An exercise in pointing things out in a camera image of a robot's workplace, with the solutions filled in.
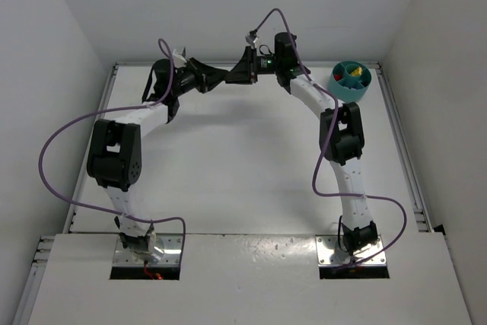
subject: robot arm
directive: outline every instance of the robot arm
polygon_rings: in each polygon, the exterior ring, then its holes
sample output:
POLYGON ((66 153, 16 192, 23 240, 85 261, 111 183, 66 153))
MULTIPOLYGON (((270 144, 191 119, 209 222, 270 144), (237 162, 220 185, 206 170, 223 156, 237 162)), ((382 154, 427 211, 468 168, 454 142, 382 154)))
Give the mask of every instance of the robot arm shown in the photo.
MULTIPOLYGON (((169 123, 179 108, 178 97, 196 89, 206 93, 223 80, 227 84, 254 84, 258 75, 275 74, 279 85, 289 94, 306 104, 320 119, 320 147, 331 126, 334 101, 322 95, 302 75, 287 33, 275 35, 275 54, 258 56, 256 35, 250 33, 241 60, 231 71, 212 68, 195 59, 186 61, 184 55, 177 55, 179 68, 175 70, 176 81, 162 104, 136 110, 115 120, 99 119, 93 130, 88 153, 88 174, 102 186, 116 209, 125 215, 116 218, 124 247, 132 252, 150 258, 154 247, 154 227, 141 224, 130 217, 149 219, 135 200, 135 183, 142 169, 142 139, 155 127, 169 123)), ((156 62, 149 75, 142 102, 158 100, 168 88, 170 65, 168 60, 156 62), (152 74, 156 82, 152 88, 152 74)), ((367 207, 367 199, 361 180, 360 157, 364 147, 361 116, 355 103, 343 104, 339 108, 338 121, 345 124, 334 127, 325 158, 330 161, 341 193, 358 193, 363 196, 342 197, 343 243, 352 255, 356 250, 377 240, 377 228, 367 207)))
MULTIPOLYGON (((321 94, 311 83, 300 75, 290 81, 291 95, 301 100, 320 119, 320 148, 328 133, 334 101, 321 94)), ((342 196, 343 243, 350 255, 367 244, 377 240, 377 227, 368 210, 367 198, 361 178, 361 150, 364 135, 358 105, 343 104, 339 108, 339 121, 347 126, 338 126, 330 139, 325 158, 330 162, 340 193, 357 193, 362 197, 342 196)))

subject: white platform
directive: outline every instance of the white platform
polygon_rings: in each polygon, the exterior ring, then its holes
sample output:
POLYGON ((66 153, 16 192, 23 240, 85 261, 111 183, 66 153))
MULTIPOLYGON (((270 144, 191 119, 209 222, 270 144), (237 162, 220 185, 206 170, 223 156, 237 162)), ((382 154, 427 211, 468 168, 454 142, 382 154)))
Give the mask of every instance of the white platform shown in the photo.
POLYGON ((441 234, 409 232, 375 280, 320 280, 312 237, 189 235, 180 281, 113 281, 115 243, 58 235, 29 324, 470 323, 441 234))
MULTIPOLYGON (((149 70, 150 66, 120 66, 108 107, 139 104, 149 70)), ((311 68, 324 86, 331 70, 311 68)), ((364 187, 369 194, 399 200, 408 212, 407 230, 417 231, 383 95, 375 70, 371 71, 371 86, 359 102, 365 135, 364 187)), ((279 87, 274 75, 259 77, 256 85, 221 84, 207 94, 191 91, 180 103, 175 120, 143 143, 137 188, 143 192, 140 203, 152 218, 183 216, 190 233, 336 232, 340 200, 317 197, 311 190, 319 121, 279 87)), ((326 161, 318 186, 338 191, 326 161)), ((90 177, 84 179, 79 198, 111 207, 90 177)), ((402 216, 395 205, 371 202, 370 210, 380 232, 399 230, 402 216)), ((167 223, 156 229, 180 232, 180 225, 167 223)), ((77 209, 71 231, 117 232, 117 228, 112 215, 77 209)))

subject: wire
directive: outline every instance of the wire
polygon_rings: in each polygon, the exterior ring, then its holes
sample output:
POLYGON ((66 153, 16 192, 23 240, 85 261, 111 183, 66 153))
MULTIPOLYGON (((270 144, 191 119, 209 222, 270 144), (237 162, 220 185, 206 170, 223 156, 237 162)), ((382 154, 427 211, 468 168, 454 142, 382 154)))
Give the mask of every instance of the wire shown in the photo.
MULTIPOLYGON (((111 214, 114 214, 114 215, 125 215, 121 211, 116 211, 114 209, 106 209, 104 207, 95 206, 95 205, 91 205, 89 203, 83 203, 83 202, 76 201, 76 200, 71 199, 68 196, 65 196, 62 193, 58 192, 47 181, 46 175, 44 173, 44 166, 43 166, 43 164, 44 164, 44 155, 46 154, 46 151, 47 151, 47 148, 49 147, 49 145, 51 145, 51 142, 53 142, 53 140, 61 132, 65 131, 67 128, 73 126, 74 124, 76 124, 76 123, 78 123, 78 122, 80 122, 80 121, 82 121, 84 119, 87 119, 87 118, 90 118, 90 117, 93 117, 93 116, 98 116, 100 114, 105 114, 105 113, 110 113, 110 112, 118 112, 118 111, 121 111, 121 110, 143 110, 145 108, 151 108, 151 107, 155 106, 156 104, 161 103, 167 97, 167 95, 170 93, 170 89, 171 89, 171 87, 173 85, 173 77, 174 77, 174 75, 173 75, 174 74, 173 66, 174 66, 174 60, 173 60, 173 56, 172 56, 172 54, 170 52, 170 47, 169 47, 169 45, 167 44, 167 42, 165 40, 163 40, 162 38, 160 38, 158 40, 158 45, 159 45, 159 49, 161 49, 161 52, 164 55, 168 56, 168 59, 169 59, 169 62, 170 62, 169 83, 167 85, 167 90, 164 92, 164 94, 163 94, 163 96, 161 98, 159 98, 158 100, 156 100, 152 104, 142 104, 142 105, 139 105, 139 106, 130 106, 130 107, 108 108, 108 109, 105 109, 105 110, 97 110, 95 112, 90 112, 90 113, 84 114, 83 116, 79 116, 78 118, 75 118, 74 120, 72 120, 72 121, 66 123, 64 126, 60 127, 57 131, 55 131, 47 139, 46 143, 44 144, 43 148, 40 151, 39 161, 37 163, 37 167, 39 169, 40 179, 43 181, 44 186, 46 186, 46 188, 55 197, 61 199, 64 202, 67 202, 67 203, 69 203, 71 205, 85 207, 86 209, 95 209, 97 211, 111 213, 111 214)), ((135 217, 135 216, 132 216, 132 215, 128 215, 127 217, 130 218, 133 221, 141 222, 143 224, 160 224, 160 223, 169 222, 169 221, 180 221, 181 224, 182 224, 182 226, 183 226, 183 239, 181 240, 181 254, 180 254, 180 262, 179 262, 179 269, 181 269, 181 263, 183 262, 183 249, 184 249, 184 244, 186 242, 186 222, 184 221, 184 219, 182 217, 175 216, 175 217, 169 217, 169 218, 161 218, 161 219, 158 219, 158 220, 146 220, 146 219, 138 218, 138 217, 135 217)))
POLYGON ((340 248, 341 251, 345 251, 342 248, 342 241, 340 240, 340 231, 342 230, 342 215, 340 215, 340 218, 338 219, 338 234, 336 234, 336 241, 338 243, 338 247, 340 248))
POLYGON ((152 273, 147 270, 147 262, 144 262, 144 274, 149 276, 151 279, 155 279, 152 273))
MULTIPOLYGON (((254 32, 257 32, 261 28, 261 26, 264 25, 264 23, 271 16, 271 14, 274 13, 274 12, 278 12, 279 15, 281 15, 282 23, 284 24, 284 27, 285 27, 285 29, 286 29, 286 31, 288 33, 289 39, 290 40, 293 40, 292 33, 291 33, 291 30, 289 29, 288 22, 286 21, 286 18, 284 16, 284 13, 282 13, 281 9, 279 9, 279 8, 273 8, 266 15, 266 17, 263 19, 263 21, 260 22, 260 24, 254 30, 254 32)), ((336 120, 337 120, 337 117, 338 117, 338 110, 339 110, 339 102, 338 102, 338 99, 333 94, 331 94, 325 88, 323 88, 320 85, 318 85, 318 84, 316 84, 316 83, 313 82, 313 79, 310 77, 309 73, 307 72, 306 68, 304 67, 304 64, 303 64, 303 61, 301 60, 301 57, 299 56, 299 52, 298 52, 298 49, 296 48, 295 42, 291 42, 291 47, 292 47, 292 49, 294 51, 294 54, 296 55, 296 59, 298 59, 299 67, 300 67, 301 71, 303 72, 304 76, 306 77, 306 79, 318 91, 320 91, 321 93, 324 93, 324 94, 328 95, 329 97, 331 97, 333 99, 333 102, 335 103, 335 106, 333 108, 333 117, 332 117, 331 126, 329 128, 328 134, 326 135, 325 142, 321 146, 320 156, 318 157, 318 161, 317 161, 316 167, 314 168, 314 172, 313 172, 313 180, 311 182, 311 186, 313 188, 313 192, 315 194, 317 194, 318 196, 320 196, 320 197, 326 197, 326 198, 331 198, 331 197, 364 197, 366 195, 359 194, 359 193, 322 193, 322 192, 320 192, 317 189, 318 172, 320 171, 321 163, 323 162, 323 158, 325 156, 325 152, 328 149, 329 141, 331 139, 332 131, 334 130, 334 127, 335 127, 335 124, 336 124, 336 120)), ((352 268, 353 266, 357 266, 358 264, 367 262, 368 260, 374 258, 376 255, 378 255, 380 253, 383 253, 384 251, 386 251, 387 249, 389 249, 390 247, 392 247, 401 238, 401 236, 403 236, 403 233, 404 233, 404 231, 406 229, 407 222, 408 222, 406 210, 404 209, 403 205, 401 205, 395 199, 392 199, 392 198, 389 198, 389 197, 385 197, 385 196, 369 196, 369 195, 367 195, 366 197, 367 198, 370 198, 370 199, 381 200, 381 201, 389 201, 389 202, 392 202, 395 205, 397 205, 399 207, 399 209, 401 210, 402 214, 403 214, 403 226, 401 227, 398 235, 388 245, 384 246, 382 248, 382 250, 377 251, 374 255, 368 256, 368 257, 366 257, 364 259, 361 259, 361 260, 358 260, 358 261, 356 261, 354 263, 345 264, 343 266, 337 266, 337 267, 335 267, 335 269, 352 268)))
POLYGON ((159 274, 159 273, 151 273, 149 272, 149 270, 147 269, 147 265, 148 265, 148 261, 146 260, 144 262, 144 274, 151 277, 151 279, 158 279, 158 280, 161 280, 162 279, 162 276, 159 274))

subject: mounting plate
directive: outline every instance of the mounting plate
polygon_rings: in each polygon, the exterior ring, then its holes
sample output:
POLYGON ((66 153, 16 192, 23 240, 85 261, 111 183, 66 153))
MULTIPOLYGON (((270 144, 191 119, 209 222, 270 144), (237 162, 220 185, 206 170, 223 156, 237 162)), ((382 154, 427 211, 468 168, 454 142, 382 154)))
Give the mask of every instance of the mounting plate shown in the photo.
MULTIPOLYGON (((317 236, 316 242, 318 266, 320 268, 333 268, 335 266, 349 264, 350 260, 358 261, 366 258, 382 250, 383 247, 382 237, 380 235, 375 244, 367 245, 362 250, 356 251, 353 256, 349 256, 348 253, 339 248, 336 235, 317 236)), ((361 266, 387 266, 386 254, 380 253, 367 262, 362 263, 361 266)))
MULTIPOLYGON (((149 262, 148 268, 177 268, 180 263, 181 242, 183 235, 157 234, 156 248, 153 254, 154 260, 149 262)), ((116 241, 112 267, 142 268, 144 261, 124 249, 122 241, 116 241)))

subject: colorful object in bowl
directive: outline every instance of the colorful object in bowl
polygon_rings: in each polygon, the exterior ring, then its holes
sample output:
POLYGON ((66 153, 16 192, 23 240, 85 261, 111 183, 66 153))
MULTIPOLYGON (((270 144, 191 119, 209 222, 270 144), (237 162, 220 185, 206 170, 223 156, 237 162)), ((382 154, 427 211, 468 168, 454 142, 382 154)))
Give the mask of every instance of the colorful object in bowl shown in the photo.
POLYGON ((328 91, 344 102, 356 102, 363 97, 371 81, 370 70, 360 62, 343 61, 333 68, 328 91))

